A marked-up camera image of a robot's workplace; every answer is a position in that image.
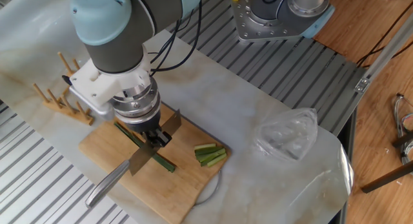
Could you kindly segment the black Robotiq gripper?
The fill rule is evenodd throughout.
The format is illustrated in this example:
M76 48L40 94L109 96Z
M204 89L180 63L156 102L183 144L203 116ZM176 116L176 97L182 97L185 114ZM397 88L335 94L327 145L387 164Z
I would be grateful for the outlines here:
M125 125L130 130L141 133L146 144L163 148L172 140L172 136L159 128L160 117L154 116L147 120L142 118L127 119Z

